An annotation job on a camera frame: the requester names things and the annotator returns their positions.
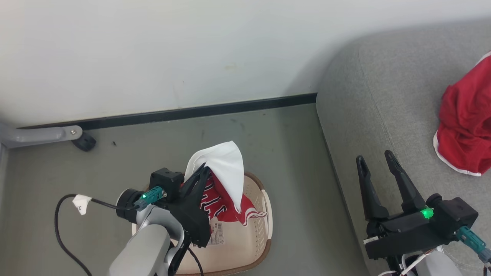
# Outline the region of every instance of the green led light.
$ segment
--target green led light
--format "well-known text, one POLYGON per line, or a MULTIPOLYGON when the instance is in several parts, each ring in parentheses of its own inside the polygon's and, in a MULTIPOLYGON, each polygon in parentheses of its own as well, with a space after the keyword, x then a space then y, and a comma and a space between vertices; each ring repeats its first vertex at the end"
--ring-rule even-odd
POLYGON ((421 210, 420 212, 423 214, 425 219, 430 219, 433 216, 433 209, 431 209, 431 208, 425 208, 425 209, 421 210))

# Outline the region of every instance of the red cloth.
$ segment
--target red cloth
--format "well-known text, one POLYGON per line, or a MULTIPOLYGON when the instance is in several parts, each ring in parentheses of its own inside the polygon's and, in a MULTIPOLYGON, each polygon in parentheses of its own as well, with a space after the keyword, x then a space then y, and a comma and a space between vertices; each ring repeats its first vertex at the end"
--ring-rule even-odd
POLYGON ((491 56, 445 91, 437 132, 438 152, 458 169, 491 167, 491 56))
POLYGON ((267 215, 266 212, 258 212, 244 194, 242 194, 241 212, 237 212, 232 199, 213 172, 206 182, 200 208, 208 212, 209 220, 217 217, 223 222, 240 221, 244 226, 247 226, 249 218, 263 218, 267 215))

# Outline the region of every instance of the gray fabric cushion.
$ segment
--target gray fabric cushion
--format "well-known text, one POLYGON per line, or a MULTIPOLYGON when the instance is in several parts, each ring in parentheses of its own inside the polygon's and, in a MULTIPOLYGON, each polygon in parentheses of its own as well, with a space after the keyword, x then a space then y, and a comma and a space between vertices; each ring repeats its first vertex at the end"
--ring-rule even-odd
MULTIPOLYGON (((384 150, 399 159, 426 199, 461 197, 479 212, 473 230, 491 243, 491 171, 459 174, 438 159, 432 146, 441 97, 491 50, 491 20, 454 23, 370 36, 347 46, 329 66, 317 97, 327 145, 372 275, 383 260, 366 258, 366 238, 355 158, 364 156, 382 204, 401 212, 401 197, 384 150)), ((445 252, 463 275, 482 275, 483 264, 462 243, 445 252)))

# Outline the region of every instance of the teal connector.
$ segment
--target teal connector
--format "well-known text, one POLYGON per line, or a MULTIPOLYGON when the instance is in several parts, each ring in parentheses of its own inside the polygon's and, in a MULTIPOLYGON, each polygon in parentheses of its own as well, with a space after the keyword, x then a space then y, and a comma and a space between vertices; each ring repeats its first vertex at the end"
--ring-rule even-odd
POLYGON ((465 245, 470 247, 479 256, 479 259, 483 263, 487 263, 491 259, 491 250, 486 248, 486 243, 481 240, 472 230, 467 226, 459 228, 455 234, 457 238, 465 245))
POLYGON ((141 195, 140 199, 135 202, 135 206, 139 206, 138 211, 145 209, 149 204, 156 202, 162 198, 162 188, 156 186, 148 192, 141 195))

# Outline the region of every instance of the laundry basket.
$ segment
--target laundry basket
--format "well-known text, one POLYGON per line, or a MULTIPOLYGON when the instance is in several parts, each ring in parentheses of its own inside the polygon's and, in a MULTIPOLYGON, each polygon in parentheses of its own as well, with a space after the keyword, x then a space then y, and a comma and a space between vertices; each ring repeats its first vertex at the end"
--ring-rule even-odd
MULTIPOLYGON (((268 255, 273 234, 273 212, 268 194, 259 179, 244 174, 244 194, 264 218, 250 218, 247 226, 240 222, 210 221, 212 237, 205 248, 193 247, 206 276, 224 276, 243 272, 259 265, 268 255)), ((199 268, 189 252, 179 266, 177 275, 198 276, 199 268)))

